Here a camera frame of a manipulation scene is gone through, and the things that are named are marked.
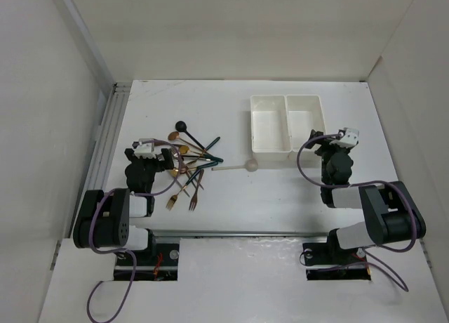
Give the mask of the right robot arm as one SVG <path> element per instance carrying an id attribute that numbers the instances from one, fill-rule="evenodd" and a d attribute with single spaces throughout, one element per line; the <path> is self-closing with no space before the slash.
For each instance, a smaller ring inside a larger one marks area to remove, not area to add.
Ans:
<path id="1" fill-rule="evenodd" d="M 401 181 L 374 180 L 351 184 L 354 161 L 351 150 L 358 145 L 358 130 L 343 128 L 326 135 L 312 130 L 302 149 L 312 149 L 321 158 L 321 181 L 310 183 L 320 187 L 322 202 L 329 208 L 358 209 L 363 221 L 331 230 L 326 238 L 326 257 L 342 262 L 350 253 L 369 246 L 384 248 L 387 244 L 408 241 L 404 251 L 426 235 L 426 223 Z"/>

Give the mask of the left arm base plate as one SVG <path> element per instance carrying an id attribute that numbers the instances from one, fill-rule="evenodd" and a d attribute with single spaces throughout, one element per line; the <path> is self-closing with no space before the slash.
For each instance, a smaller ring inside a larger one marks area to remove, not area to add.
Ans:
<path id="1" fill-rule="evenodd" d="M 144 251 L 135 251 L 137 267 L 135 281 L 177 281 L 180 242 L 156 240 Z M 133 259 L 128 254 L 118 254 L 113 271 L 114 281 L 129 281 L 133 271 Z"/>

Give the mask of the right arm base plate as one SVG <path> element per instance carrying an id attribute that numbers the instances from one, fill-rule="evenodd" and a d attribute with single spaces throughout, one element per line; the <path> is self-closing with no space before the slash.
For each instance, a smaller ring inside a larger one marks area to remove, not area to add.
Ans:
<path id="1" fill-rule="evenodd" d="M 302 264 L 308 281 L 370 281 L 366 256 L 360 249 L 340 249 L 330 243 L 309 242 L 302 245 Z"/>

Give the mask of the black plastic spoon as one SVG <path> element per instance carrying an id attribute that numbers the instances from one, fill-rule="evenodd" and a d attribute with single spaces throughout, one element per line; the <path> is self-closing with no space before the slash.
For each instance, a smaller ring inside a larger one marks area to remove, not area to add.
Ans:
<path id="1" fill-rule="evenodd" d="M 177 121 L 175 123 L 175 130 L 179 133 L 185 133 L 201 150 L 205 149 L 205 147 L 187 130 L 187 124 L 184 121 Z"/>

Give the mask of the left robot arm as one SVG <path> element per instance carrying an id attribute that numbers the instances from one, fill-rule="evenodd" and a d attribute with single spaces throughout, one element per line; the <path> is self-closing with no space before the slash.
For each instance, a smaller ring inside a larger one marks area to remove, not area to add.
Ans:
<path id="1" fill-rule="evenodd" d="M 125 168 L 126 188 L 117 188 L 110 195 L 103 190 L 86 191 L 73 231 L 74 245 L 87 249 L 90 242 L 96 249 L 129 249 L 141 264 L 152 263 L 157 247 L 149 230 L 130 224 L 131 218 L 152 215 L 151 195 L 155 175 L 175 168 L 171 151 L 159 153 L 150 144 L 127 148 L 130 162 Z"/>

